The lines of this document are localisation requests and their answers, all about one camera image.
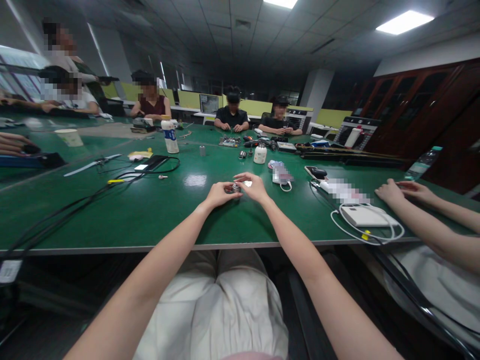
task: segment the ceiling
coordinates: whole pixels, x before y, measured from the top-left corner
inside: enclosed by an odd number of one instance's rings
[[[298,0],[292,10],[263,0],[63,1],[80,5],[93,23],[178,54],[180,65],[272,77],[371,66],[480,31],[479,0]],[[375,31],[407,10],[435,19],[397,36]]]

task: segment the paper cup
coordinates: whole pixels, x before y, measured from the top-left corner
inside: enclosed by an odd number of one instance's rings
[[[55,130],[55,133],[71,148],[84,145],[77,129]]]

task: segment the wooden cabinet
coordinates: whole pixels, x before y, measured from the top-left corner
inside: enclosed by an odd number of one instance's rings
[[[372,79],[357,116],[381,123],[365,150],[408,159],[407,168],[443,146],[425,178],[461,194],[471,190],[480,183],[479,89],[480,59]]]

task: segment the black hair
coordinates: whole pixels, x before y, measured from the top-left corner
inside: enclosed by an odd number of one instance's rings
[[[230,104],[240,103],[240,88],[238,86],[229,86],[226,88],[226,99]]]
[[[281,107],[288,107],[290,105],[289,98],[286,96],[279,96],[273,102],[273,106],[281,106]]]
[[[61,66],[47,66],[40,70],[38,76],[44,79],[47,83],[50,84],[68,84],[68,83],[76,83],[78,79],[72,76],[70,72],[65,70]]]
[[[46,36],[48,49],[52,50],[52,46],[58,43],[57,33],[61,25],[58,22],[53,22],[49,17],[44,17],[41,22],[41,27],[43,28],[43,34]]]
[[[143,86],[157,86],[157,82],[155,81],[155,76],[149,72],[143,70],[137,70],[131,73],[131,80],[134,83],[138,83]]]

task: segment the man in black shirt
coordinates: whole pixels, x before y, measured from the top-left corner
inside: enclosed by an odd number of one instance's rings
[[[249,118],[247,112],[239,109],[240,104],[240,89],[238,87],[231,87],[226,94],[228,105],[219,108],[215,116],[215,126],[222,130],[230,130],[236,133],[248,130]]]
[[[266,133],[283,135],[302,135],[302,129],[285,118],[289,101],[286,97],[280,96],[273,103],[273,117],[266,117],[258,126]]]

